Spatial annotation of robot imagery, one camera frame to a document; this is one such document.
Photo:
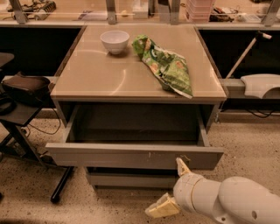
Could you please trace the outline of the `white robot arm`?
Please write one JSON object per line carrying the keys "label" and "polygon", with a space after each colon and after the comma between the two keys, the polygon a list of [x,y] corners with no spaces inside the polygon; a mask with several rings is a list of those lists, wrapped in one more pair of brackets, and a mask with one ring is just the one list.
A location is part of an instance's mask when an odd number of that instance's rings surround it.
{"label": "white robot arm", "polygon": [[181,211],[202,214],[216,224],[280,224],[280,197],[255,181],[230,177],[218,182],[196,174],[176,159],[179,179],[173,193],[145,209],[152,218]]}

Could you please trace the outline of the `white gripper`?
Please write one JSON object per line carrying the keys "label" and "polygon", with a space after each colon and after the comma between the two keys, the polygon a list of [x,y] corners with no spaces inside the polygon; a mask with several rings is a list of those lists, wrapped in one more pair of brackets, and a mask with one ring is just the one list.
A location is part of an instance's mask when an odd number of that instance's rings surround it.
{"label": "white gripper", "polygon": [[157,202],[147,207],[145,213],[151,218],[162,218],[178,214],[181,207],[187,212],[204,214],[208,217],[217,217],[221,214],[218,199],[221,183],[191,172],[180,157],[176,158],[176,163],[180,178],[173,187],[175,199],[167,192]]}

